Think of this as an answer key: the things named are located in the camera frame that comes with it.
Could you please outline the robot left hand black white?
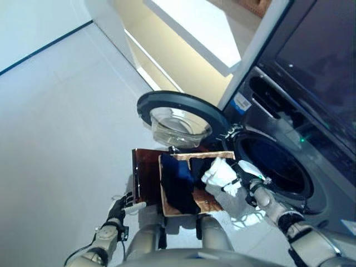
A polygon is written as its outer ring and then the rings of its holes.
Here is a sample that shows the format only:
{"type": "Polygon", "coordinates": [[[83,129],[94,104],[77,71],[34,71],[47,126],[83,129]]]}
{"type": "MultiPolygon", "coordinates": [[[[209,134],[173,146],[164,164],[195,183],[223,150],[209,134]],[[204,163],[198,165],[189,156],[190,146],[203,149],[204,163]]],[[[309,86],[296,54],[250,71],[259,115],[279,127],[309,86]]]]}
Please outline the robot left hand black white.
{"type": "Polygon", "coordinates": [[[124,193],[122,196],[113,196],[106,221],[116,219],[120,223],[123,223],[126,215],[134,215],[147,206],[145,201],[136,203],[133,195],[133,192],[129,191],[124,193]]]}

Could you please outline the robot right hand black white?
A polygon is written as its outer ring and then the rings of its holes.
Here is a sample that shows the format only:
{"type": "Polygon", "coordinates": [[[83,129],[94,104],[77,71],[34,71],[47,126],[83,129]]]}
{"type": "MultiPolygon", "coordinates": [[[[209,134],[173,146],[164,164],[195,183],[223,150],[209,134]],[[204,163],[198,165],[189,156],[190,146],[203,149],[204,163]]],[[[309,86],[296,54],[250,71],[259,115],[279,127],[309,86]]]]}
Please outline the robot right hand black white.
{"type": "Polygon", "coordinates": [[[264,184],[271,183],[271,178],[265,176],[255,165],[245,160],[227,161],[228,170],[232,171],[229,181],[221,187],[223,192],[230,195],[235,195],[241,187],[251,187],[253,181],[263,182],[264,184]]]}

